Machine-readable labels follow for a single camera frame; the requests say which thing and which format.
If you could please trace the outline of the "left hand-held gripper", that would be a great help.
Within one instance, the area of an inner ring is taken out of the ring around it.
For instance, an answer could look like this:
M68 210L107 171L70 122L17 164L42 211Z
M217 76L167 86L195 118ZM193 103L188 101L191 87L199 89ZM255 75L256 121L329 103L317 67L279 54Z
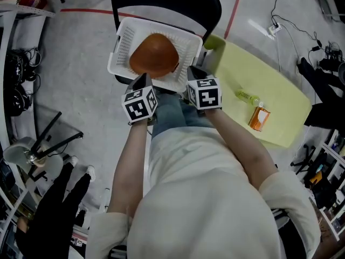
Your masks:
M144 73L128 85L129 93L122 95L121 105L130 124L154 115L158 102L152 85L151 76Z

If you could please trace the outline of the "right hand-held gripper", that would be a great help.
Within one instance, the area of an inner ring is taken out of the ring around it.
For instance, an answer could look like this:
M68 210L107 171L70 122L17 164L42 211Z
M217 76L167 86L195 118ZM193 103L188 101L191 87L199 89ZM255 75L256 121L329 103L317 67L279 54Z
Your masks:
M199 111L222 108L222 91L218 78L200 66L188 66L189 101Z

